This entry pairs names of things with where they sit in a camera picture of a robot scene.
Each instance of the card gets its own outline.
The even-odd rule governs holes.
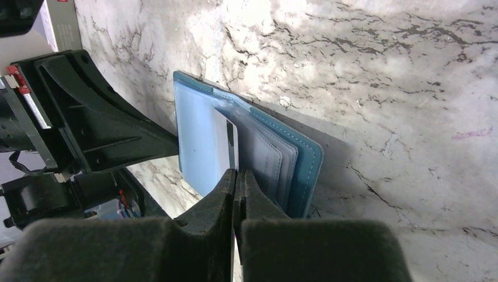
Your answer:
[[[215,131],[216,165],[221,177],[227,169],[238,170],[238,132],[237,127],[213,108]]]

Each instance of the marble surface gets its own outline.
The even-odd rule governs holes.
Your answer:
[[[322,144],[312,217],[388,223],[416,281],[497,281],[496,1],[75,2],[84,48],[158,124],[173,71],[217,82]],[[130,170],[173,217],[200,199],[176,157]]]

